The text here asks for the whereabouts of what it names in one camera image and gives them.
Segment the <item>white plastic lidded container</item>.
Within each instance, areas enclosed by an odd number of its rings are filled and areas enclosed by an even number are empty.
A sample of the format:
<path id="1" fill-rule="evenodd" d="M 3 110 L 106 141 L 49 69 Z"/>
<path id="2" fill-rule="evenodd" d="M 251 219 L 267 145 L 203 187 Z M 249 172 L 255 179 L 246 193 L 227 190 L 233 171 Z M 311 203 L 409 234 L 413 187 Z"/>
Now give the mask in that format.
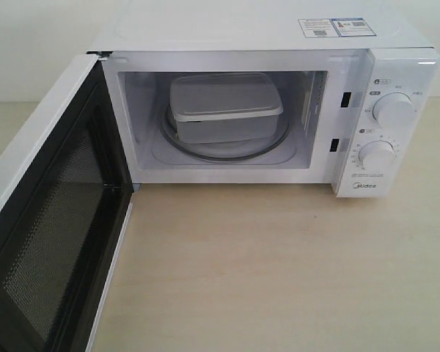
<path id="1" fill-rule="evenodd" d="M 239 142 L 276 132 L 282 100 L 264 73 L 175 79 L 169 97 L 178 138 L 187 144 Z"/>

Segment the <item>white microwave door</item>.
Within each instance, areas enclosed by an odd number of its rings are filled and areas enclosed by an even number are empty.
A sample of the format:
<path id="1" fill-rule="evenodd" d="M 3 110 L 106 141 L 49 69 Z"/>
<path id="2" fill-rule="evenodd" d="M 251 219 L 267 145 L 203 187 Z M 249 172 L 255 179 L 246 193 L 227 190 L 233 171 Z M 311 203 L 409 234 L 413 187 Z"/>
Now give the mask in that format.
<path id="1" fill-rule="evenodd" d="M 97 54 L 77 56 L 0 155 L 0 351 L 88 351 L 133 185 Z"/>

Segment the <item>white microwave oven body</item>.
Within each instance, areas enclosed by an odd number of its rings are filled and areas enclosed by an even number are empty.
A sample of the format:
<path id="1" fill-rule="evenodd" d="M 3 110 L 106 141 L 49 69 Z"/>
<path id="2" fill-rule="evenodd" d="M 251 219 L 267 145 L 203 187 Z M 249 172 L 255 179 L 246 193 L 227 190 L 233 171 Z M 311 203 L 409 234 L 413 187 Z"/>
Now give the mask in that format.
<path id="1" fill-rule="evenodd" d="M 299 19 L 363 18 L 375 37 L 306 38 Z M 131 180 L 325 183 L 339 197 L 388 194 L 439 66 L 434 47 L 385 1 L 130 1 L 89 47 L 101 57 Z M 172 82 L 264 73 L 293 126 L 276 149 L 210 163 L 170 145 L 158 118 Z M 381 126 L 375 103 L 401 92 L 415 116 Z M 368 171 L 359 151 L 387 141 L 392 165 Z"/>

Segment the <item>glass turntable plate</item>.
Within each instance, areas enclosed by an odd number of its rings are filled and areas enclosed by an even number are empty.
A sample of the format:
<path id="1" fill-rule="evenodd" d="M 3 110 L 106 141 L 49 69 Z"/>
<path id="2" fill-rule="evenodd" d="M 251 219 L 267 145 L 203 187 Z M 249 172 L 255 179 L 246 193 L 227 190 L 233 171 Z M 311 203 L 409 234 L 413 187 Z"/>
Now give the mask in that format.
<path id="1" fill-rule="evenodd" d="M 286 140 L 292 126 L 289 117 L 280 116 L 278 127 L 273 136 L 265 138 L 264 142 L 259 139 L 252 139 L 238 142 L 188 144 L 182 142 L 177 135 L 177 127 L 170 105 L 165 108 L 164 113 L 158 118 L 158 129 L 161 135 L 174 148 L 192 158 L 221 164 L 248 161 L 271 152 Z"/>

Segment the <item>lower white control knob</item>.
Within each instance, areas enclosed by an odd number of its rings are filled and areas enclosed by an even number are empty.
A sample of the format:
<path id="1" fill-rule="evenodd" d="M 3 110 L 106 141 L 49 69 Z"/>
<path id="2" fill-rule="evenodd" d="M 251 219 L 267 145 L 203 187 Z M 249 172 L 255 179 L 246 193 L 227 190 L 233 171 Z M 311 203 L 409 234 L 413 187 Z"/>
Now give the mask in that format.
<path id="1" fill-rule="evenodd" d="M 363 146 L 358 157 L 364 169 L 380 172 L 392 165 L 395 159 L 395 151 L 389 142 L 380 140 Z"/>

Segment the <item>white control knob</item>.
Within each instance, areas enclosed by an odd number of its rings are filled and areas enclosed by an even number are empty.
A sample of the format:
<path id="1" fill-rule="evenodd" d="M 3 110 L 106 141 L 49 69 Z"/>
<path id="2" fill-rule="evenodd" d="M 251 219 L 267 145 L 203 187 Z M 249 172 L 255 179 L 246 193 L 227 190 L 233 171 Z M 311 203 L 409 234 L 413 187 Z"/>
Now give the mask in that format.
<path id="1" fill-rule="evenodd" d="M 395 151 L 389 142 L 380 140 L 363 146 L 358 157 L 364 169 L 380 172 L 392 165 L 395 159 Z"/>
<path id="2" fill-rule="evenodd" d="M 383 96 L 373 107 L 373 118 L 381 126 L 407 123 L 414 118 L 415 114 L 411 99 L 401 92 Z"/>

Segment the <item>upper white control knob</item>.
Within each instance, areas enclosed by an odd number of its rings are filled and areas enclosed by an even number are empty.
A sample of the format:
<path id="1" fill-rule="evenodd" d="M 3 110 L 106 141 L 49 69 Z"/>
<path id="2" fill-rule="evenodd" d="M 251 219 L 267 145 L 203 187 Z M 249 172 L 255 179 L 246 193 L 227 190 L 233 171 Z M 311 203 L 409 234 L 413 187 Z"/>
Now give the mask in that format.
<path id="1" fill-rule="evenodd" d="M 381 126 L 407 123 L 414 118 L 415 114 L 411 99 L 401 92 L 383 96 L 373 107 L 373 118 Z"/>

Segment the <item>warning label sticker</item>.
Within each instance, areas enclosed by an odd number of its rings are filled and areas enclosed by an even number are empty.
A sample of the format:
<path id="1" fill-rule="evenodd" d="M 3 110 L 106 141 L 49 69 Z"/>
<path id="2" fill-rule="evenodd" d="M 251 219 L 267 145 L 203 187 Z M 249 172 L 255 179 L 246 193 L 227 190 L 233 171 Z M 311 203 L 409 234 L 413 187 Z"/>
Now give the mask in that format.
<path id="1" fill-rule="evenodd" d="M 298 24 L 306 38 L 376 36 L 363 18 L 308 18 Z"/>

